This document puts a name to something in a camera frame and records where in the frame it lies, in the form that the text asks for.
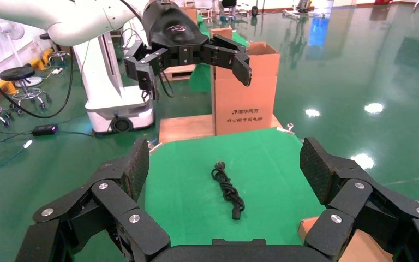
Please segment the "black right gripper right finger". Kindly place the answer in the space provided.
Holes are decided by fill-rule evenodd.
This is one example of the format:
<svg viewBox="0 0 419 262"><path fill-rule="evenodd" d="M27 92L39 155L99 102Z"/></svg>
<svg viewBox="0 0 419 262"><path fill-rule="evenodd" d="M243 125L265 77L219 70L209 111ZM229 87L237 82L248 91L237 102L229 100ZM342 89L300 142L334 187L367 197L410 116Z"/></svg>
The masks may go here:
<svg viewBox="0 0 419 262"><path fill-rule="evenodd" d="M325 210L304 245L338 261L355 232L373 238L393 261L419 261L419 202L377 183L354 160L305 138L300 169Z"/></svg>

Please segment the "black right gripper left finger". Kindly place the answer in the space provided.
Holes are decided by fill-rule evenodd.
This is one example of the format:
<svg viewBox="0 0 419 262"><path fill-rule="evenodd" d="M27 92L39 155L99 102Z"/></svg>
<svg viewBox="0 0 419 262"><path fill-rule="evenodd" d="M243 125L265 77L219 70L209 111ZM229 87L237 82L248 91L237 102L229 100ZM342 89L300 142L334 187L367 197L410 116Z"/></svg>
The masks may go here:
<svg viewBox="0 0 419 262"><path fill-rule="evenodd" d="M169 235L139 198L149 171L146 139L104 162L81 187L33 215L17 261L73 261L91 237L106 232L127 261L152 261L171 246Z"/></svg>

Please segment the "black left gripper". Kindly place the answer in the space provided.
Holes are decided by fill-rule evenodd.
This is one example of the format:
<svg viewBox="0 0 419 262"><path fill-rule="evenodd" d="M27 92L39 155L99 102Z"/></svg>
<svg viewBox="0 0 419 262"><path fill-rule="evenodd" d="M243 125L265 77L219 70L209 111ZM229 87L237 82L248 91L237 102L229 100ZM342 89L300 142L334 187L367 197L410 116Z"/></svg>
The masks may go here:
<svg viewBox="0 0 419 262"><path fill-rule="evenodd" d="M197 24L174 2L149 1L142 14L148 46L137 40L125 53L127 77L138 82L141 98L159 99L157 76L169 66L205 63L230 69L244 86L252 80L246 47L227 37L201 33Z"/></svg>

